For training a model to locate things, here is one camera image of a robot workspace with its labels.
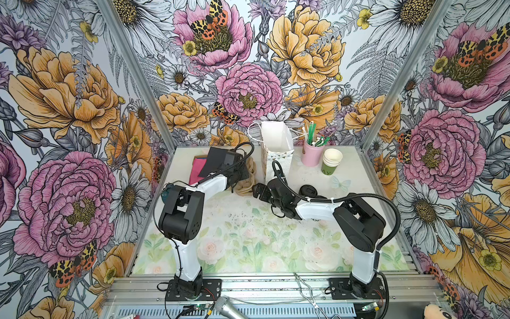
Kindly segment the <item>brown pulp cup carrier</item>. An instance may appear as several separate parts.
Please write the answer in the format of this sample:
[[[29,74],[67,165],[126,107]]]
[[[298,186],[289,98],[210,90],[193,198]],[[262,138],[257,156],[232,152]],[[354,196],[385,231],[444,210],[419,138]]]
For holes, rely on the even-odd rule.
[[[236,195],[240,196],[252,196],[253,191],[252,188],[257,184],[256,182],[256,173],[257,167],[256,163],[252,158],[249,158],[246,163],[246,168],[248,169],[248,179],[240,181],[236,184],[234,191]]]

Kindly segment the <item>white patterned paper gift bag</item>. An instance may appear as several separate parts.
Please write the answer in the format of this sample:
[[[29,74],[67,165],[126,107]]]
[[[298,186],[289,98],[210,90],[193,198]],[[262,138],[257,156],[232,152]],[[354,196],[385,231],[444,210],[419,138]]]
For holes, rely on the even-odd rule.
[[[255,159],[259,164],[260,176],[258,181],[267,183],[274,178],[272,162],[276,160],[281,165],[284,175],[289,175],[294,155],[294,141],[301,136],[293,137],[291,130],[284,122],[264,121],[253,122],[248,127],[248,136],[261,145],[261,155]]]

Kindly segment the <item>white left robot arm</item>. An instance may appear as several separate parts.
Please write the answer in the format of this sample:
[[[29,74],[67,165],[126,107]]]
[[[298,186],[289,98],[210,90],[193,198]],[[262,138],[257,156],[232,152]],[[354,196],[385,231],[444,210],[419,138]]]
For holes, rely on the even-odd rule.
[[[175,248],[177,270],[169,281],[167,301],[197,300],[202,292],[216,296],[203,283],[203,269],[197,256],[197,242],[207,200],[239,182],[249,179],[248,159],[254,152],[251,142],[231,149],[212,147],[197,175],[197,182],[170,182],[161,191],[157,208],[161,210],[155,225]]]

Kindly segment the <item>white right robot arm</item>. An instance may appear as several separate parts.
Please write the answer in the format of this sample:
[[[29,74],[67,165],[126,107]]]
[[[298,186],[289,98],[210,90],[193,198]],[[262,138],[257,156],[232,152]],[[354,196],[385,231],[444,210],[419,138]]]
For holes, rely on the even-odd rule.
[[[305,184],[295,192],[289,185],[278,161],[272,162],[274,178],[252,187],[253,196],[281,212],[279,218],[335,221],[353,246],[351,274],[342,290],[354,297],[365,298],[374,287],[379,272],[381,249],[394,238],[401,226],[401,213],[388,198],[369,193],[350,193],[342,198],[326,198],[315,187]],[[385,237],[386,219],[366,198],[385,202],[393,210],[395,226]]]

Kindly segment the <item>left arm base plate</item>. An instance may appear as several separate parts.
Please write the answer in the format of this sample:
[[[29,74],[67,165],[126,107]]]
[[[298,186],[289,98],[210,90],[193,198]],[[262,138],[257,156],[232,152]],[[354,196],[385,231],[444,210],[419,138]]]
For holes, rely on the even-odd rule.
[[[172,279],[169,287],[165,289],[165,301],[215,301],[221,295],[222,284],[221,279],[197,279],[196,281]]]

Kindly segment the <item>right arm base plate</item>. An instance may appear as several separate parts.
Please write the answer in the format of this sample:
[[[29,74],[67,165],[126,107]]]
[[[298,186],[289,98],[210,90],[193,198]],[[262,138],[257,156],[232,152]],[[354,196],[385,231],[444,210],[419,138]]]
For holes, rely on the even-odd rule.
[[[385,298],[386,291],[385,284],[377,276],[368,284],[354,277],[329,278],[328,286],[324,290],[325,294],[331,295],[333,300],[379,300]]]

